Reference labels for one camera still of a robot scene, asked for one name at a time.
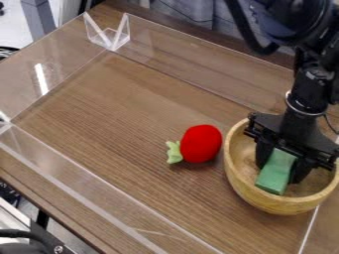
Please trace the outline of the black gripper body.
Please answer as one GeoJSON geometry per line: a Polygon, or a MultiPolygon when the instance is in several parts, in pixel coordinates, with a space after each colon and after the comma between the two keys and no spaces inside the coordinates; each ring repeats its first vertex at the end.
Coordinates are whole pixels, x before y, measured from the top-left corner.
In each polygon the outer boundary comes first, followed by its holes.
{"type": "Polygon", "coordinates": [[[297,158],[307,157],[313,161],[313,168],[335,169],[339,159],[339,145],[321,133],[317,118],[328,108],[325,103],[305,103],[300,99],[285,99],[285,110],[281,114],[252,112],[244,134],[273,144],[297,158]]]}

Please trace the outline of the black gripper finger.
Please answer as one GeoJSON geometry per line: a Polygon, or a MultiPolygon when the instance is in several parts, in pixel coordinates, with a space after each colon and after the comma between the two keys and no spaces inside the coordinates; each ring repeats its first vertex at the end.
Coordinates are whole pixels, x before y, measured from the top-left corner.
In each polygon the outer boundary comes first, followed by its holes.
{"type": "Polygon", "coordinates": [[[304,178],[308,176],[313,168],[313,161],[307,158],[297,158],[292,164],[291,173],[289,173],[289,182],[292,184],[299,184],[304,178]]]}
{"type": "Polygon", "coordinates": [[[259,139],[256,141],[255,163],[260,169],[263,168],[263,166],[269,158],[272,150],[273,150],[273,144],[268,140],[259,139]]]}

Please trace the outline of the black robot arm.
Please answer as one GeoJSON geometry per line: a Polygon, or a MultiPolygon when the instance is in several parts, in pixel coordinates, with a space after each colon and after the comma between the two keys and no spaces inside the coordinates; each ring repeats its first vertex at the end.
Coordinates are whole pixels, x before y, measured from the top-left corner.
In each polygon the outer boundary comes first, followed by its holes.
{"type": "Polygon", "coordinates": [[[293,85],[280,115],[253,112],[244,134],[256,142],[255,163],[263,166],[275,149],[296,157],[288,181],[300,183],[311,170],[335,169],[339,145],[320,132],[317,119],[339,104],[339,5],[333,0],[248,0],[268,39],[255,38],[239,0],[224,0],[248,47],[263,56],[279,48],[295,51],[293,85]]]}

